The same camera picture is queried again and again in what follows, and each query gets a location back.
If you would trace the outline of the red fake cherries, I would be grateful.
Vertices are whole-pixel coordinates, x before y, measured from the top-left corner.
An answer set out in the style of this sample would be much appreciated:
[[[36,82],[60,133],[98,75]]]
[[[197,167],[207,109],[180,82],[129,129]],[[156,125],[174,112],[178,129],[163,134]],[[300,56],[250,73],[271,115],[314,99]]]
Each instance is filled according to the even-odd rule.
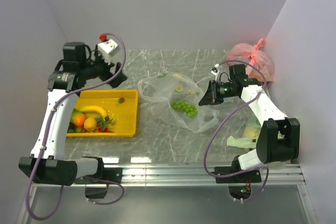
[[[107,127],[102,127],[102,126],[97,126],[96,133],[113,133],[113,131],[107,126]]]

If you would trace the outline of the yellow fake banana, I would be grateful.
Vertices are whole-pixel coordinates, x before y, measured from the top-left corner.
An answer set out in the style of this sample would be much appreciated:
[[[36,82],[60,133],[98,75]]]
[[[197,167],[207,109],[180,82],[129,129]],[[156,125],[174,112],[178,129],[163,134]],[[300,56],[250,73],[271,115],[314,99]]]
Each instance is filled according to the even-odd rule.
[[[83,106],[79,109],[79,111],[82,113],[98,113],[104,119],[109,117],[108,112],[104,108],[97,105]]]

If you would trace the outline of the yellow fake lemon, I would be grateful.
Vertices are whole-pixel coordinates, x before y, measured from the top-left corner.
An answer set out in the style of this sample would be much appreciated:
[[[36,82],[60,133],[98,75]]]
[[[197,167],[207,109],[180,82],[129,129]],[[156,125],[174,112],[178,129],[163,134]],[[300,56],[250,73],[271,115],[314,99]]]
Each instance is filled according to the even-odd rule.
[[[90,132],[95,131],[97,128],[97,121],[95,118],[87,118],[84,122],[83,128]]]

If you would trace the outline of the clear plastic bag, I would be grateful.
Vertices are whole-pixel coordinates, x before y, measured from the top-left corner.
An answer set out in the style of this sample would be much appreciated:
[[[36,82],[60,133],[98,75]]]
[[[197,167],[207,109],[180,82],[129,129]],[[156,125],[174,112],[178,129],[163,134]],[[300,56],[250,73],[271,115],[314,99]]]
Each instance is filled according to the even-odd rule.
[[[167,124],[204,132],[219,122],[219,111],[199,106],[203,92],[190,78],[166,72],[138,82],[140,97],[149,105],[152,116]]]

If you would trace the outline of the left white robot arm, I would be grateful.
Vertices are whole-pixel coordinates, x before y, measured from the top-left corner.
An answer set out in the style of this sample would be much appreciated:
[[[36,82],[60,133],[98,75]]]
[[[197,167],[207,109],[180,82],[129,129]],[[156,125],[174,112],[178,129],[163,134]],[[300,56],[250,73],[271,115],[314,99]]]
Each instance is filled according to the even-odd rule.
[[[86,176],[93,183],[105,179],[101,158],[66,161],[65,140],[71,114],[88,80],[100,78],[114,88],[126,80],[124,62],[112,62],[120,49],[123,43],[112,39],[104,39],[93,51],[83,42],[64,44],[63,58],[48,78],[48,104],[40,134],[29,157],[20,158],[18,164],[31,184],[70,186]]]

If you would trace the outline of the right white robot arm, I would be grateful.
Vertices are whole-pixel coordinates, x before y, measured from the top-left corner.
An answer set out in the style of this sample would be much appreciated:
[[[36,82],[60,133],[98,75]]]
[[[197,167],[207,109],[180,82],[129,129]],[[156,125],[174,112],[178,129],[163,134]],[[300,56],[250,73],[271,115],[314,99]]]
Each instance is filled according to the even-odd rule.
[[[250,107],[261,125],[261,131],[255,149],[237,157],[227,177],[242,182],[252,170],[262,168],[273,162],[291,161],[299,156],[300,123],[281,112],[265,93],[267,81],[250,78],[247,67],[241,60],[233,60],[229,67],[227,82],[221,82],[219,65],[211,69],[215,76],[200,102],[203,105],[218,105],[225,98],[239,97]]]

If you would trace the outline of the green fake grapes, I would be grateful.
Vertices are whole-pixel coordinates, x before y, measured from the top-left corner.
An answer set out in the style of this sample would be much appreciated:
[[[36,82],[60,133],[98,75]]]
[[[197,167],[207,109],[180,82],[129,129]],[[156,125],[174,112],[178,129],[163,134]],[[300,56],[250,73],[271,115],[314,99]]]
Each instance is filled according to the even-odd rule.
[[[171,107],[178,112],[184,112],[188,117],[193,118],[198,114],[198,110],[194,104],[187,101],[174,101]]]

